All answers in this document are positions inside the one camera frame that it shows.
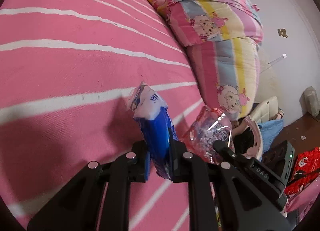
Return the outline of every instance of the cartoon sheep print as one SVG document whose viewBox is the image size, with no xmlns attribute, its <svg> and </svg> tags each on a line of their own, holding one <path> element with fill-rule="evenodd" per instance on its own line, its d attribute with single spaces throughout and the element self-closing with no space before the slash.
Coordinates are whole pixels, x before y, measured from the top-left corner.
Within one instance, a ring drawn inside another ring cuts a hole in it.
<svg viewBox="0 0 320 231">
<path fill-rule="evenodd" d="M 228 18 L 219 18 L 215 12 L 212 15 L 213 18 L 211 19 L 205 15 L 198 15 L 188 20 L 203 41 L 219 35 L 220 28 L 225 25 L 224 21 L 228 20 Z"/>
<path fill-rule="evenodd" d="M 217 85 L 217 88 L 219 105 L 230 114 L 241 113 L 242 106 L 250 101 L 245 95 L 245 89 L 239 94 L 238 90 L 230 85 Z"/>
</svg>

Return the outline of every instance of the blue plastic wrapper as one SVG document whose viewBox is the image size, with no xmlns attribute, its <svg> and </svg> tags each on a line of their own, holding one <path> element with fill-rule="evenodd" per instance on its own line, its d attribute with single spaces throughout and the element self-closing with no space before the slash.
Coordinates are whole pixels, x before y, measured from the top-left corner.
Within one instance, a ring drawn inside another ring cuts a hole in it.
<svg viewBox="0 0 320 231">
<path fill-rule="evenodd" d="M 141 82 L 140 86 L 135 88 L 129 104 L 134 111 L 133 119 L 140 125 L 158 175 L 170 179 L 168 128 L 171 128 L 174 139 L 177 140 L 177 137 L 167 113 L 167 103 L 146 83 Z"/>
</svg>

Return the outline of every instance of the white quilted backrest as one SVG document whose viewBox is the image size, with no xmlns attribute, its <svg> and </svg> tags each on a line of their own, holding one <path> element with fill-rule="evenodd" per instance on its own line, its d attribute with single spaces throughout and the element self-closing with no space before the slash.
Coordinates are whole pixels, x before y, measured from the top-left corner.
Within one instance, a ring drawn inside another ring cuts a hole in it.
<svg viewBox="0 0 320 231">
<path fill-rule="evenodd" d="M 250 117 L 257 123 L 264 123 L 274 117 L 278 113 L 278 110 L 278 98 L 272 96 L 258 104 L 258 106 L 250 113 Z"/>
</svg>

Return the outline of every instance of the wall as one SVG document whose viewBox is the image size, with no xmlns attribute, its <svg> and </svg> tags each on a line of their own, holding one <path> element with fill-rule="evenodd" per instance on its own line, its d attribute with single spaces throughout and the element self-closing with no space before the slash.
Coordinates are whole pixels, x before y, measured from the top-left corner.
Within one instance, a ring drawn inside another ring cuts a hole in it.
<svg viewBox="0 0 320 231">
<path fill-rule="evenodd" d="M 260 75 L 257 101 L 277 95 L 285 112 L 285 124 L 300 118 L 305 111 L 303 91 L 313 86 L 320 95 L 320 12 L 313 0 L 251 0 L 257 4 L 264 26 L 259 56 L 261 71 L 268 62 L 287 54 L 287 59 Z M 288 38 L 278 29 L 286 29 Z"/>
</svg>

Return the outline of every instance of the brown floor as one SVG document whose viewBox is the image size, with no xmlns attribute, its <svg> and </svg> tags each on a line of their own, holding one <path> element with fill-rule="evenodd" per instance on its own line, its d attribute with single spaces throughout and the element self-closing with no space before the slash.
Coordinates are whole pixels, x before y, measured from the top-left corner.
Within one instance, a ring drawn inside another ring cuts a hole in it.
<svg viewBox="0 0 320 231">
<path fill-rule="evenodd" d="M 273 141 L 275 146 L 284 140 L 288 140 L 295 148 L 295 155 L 320 146 L 320 122 L 310 114 L 305 114 L 292 124 L 283 128 L 280 134 Z"/>
</svg>

